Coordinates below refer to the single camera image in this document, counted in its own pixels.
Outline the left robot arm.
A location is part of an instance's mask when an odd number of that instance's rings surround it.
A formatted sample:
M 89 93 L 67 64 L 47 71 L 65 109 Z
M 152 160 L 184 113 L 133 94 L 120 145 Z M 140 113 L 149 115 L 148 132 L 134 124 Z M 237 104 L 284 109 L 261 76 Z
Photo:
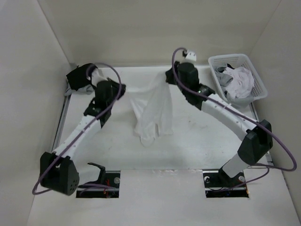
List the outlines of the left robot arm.
M 125 84 L 111 79 L 97 84 L 95 96 L 73 132 L 54 151 L 41 156 L 38 184 L 47 191 L 53 190 L 67 196 L 72 195 L 78 186 L 99 188 L 105 184 L 104 166 L 88 162 L 83 167 L 77 167 L 75 163 L 86 151 L 85 145 L 108 121 L 112 106 L 125 91 Z

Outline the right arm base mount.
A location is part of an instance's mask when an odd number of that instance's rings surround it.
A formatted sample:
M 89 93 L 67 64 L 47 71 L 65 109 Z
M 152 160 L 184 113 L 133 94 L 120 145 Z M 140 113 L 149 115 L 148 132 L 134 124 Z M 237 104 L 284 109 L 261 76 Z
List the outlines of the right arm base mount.
M 206 198 L 248 198 L 249 192 L 244 171 L 230 178 L 219 169 L 202 171 Z

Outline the white tank top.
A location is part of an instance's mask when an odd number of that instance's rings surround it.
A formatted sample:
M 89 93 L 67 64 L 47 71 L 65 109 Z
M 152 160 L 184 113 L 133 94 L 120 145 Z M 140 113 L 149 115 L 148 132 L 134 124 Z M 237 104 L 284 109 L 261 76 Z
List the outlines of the white tank top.
M 159 73 L 147 86 L 127 88 L 137 123 L 134 129 L 144 147 L 173 133 L 173 105 L 166 75 Z

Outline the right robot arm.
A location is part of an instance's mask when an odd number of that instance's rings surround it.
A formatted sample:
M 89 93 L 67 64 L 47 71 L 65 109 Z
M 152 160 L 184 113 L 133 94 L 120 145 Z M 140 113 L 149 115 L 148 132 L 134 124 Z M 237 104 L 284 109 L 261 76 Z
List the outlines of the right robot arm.
M 240 140 L 237 153 L 218 170 L 218 181 L 222 186 L 234 185 L 247 167 L 255 165 L 272 147 L 271 124 L 267 120 L 252 123 L 252 119 L 231 107 L 224 109 L 225 103 L 216 92 L 200 83 L 198 70 L 192 63 L 176 61 L 174 66 L 165 72 L 166 82 L 176 85 L 185 99 L 194 107 L 203 111 L 227 128 Z

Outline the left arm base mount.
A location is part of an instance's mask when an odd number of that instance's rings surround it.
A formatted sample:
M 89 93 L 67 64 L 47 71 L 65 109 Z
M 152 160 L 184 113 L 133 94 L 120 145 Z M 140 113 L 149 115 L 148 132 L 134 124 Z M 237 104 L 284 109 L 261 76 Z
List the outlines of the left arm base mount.
M 89 162 L 79 178 L 77 198 L 119 198 L 120 171 L 107 171 L 104 166 Z

